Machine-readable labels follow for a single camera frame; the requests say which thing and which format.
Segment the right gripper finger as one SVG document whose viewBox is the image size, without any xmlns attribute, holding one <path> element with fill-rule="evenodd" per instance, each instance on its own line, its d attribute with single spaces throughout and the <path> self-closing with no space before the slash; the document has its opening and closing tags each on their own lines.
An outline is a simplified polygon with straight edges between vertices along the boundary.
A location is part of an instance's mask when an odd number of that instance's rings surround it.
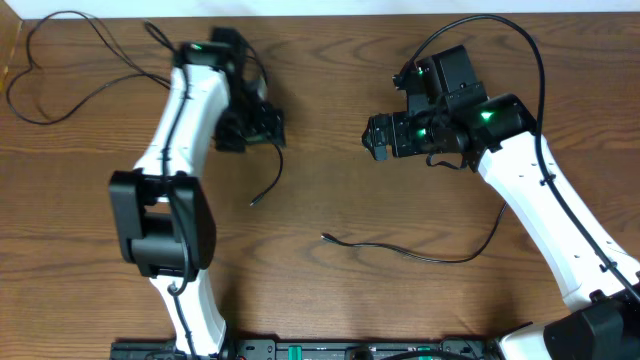
<svg viewBox="0 0 640 360">
<path fill-rule="evenodd" d="M 363 143 L 388 143 L 393 125 L 393 114 L 377 114 L 368 119 L 362 135 Z"/>
<path fill-rule="evenodd" d="M 362 143 L 375 161 L 385 161 L 388 159 L 388 150 L 385 143 L 376 145 L 368 140 L 363 140 Z"/>
</svg>

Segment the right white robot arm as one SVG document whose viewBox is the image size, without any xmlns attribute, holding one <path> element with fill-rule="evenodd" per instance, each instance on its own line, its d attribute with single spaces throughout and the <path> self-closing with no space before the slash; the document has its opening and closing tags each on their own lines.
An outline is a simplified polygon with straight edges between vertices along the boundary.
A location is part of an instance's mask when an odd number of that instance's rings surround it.
<svg viewBox="0 0 640 360">
<path fill-rule="evenodd" d="M 384 160 L 456 153 L 514 211 L 549 265 L 570 315 L 495 341 L 501 359 L 636 359 L 639 305 L 606 270 L 601 249 L 633 285 L 639 262 L 604 230 L 572 188 L 535 120 L 513 94 L 489 98 L 463 46 L 412 66 L 404 112 L 370 117 L 362 143 Z"/>
</svg>

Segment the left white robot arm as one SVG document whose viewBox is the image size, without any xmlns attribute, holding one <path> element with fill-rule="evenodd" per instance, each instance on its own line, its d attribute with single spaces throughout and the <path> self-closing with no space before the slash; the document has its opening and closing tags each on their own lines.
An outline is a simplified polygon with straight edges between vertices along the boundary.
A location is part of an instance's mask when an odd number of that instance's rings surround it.
<svg viewBox="0 0 640 360">
<path fill-rule="evenodd" d="M 238 359 L 236 339 L 217 308 L 209 268 L 217 229 L 200 178 L 211 148 L 243 153 L 286 145 L 284 113 L 267 99 L 264 68 L 244 76 L 255 49 L 228 27 L 205 42 L 174 46 L 152 23 L 146 30 L 172 55 L 169 97 L 152 142 L 108 191 L 123 259 L 161 295 L 176 337 L 115 342 L 113 359 Z"/>
</svg>

